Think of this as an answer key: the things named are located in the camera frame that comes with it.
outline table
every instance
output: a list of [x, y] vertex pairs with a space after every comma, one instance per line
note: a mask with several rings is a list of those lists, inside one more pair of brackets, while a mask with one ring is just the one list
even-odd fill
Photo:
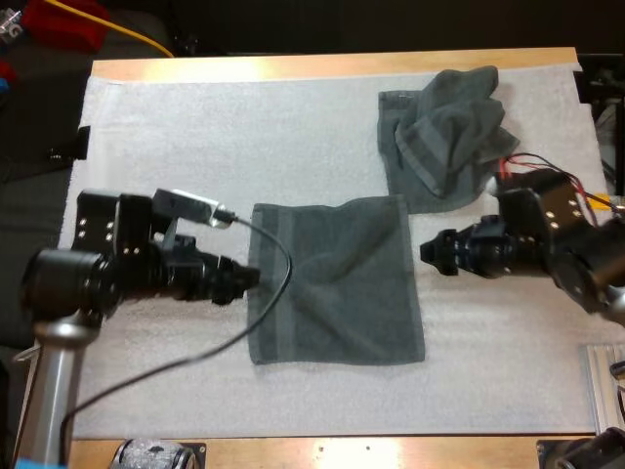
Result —
[[[573, 48], [437, 51], [335, 56], [101, 61], [92, 75], [150, 82], [232, 82], [576, 63]], [[211, 469], [535, 469], [536, 441], [577, 436], [269, 438], [205, 443]], [[72, 469], [107, 468], [119, 441], [75, 441]]]

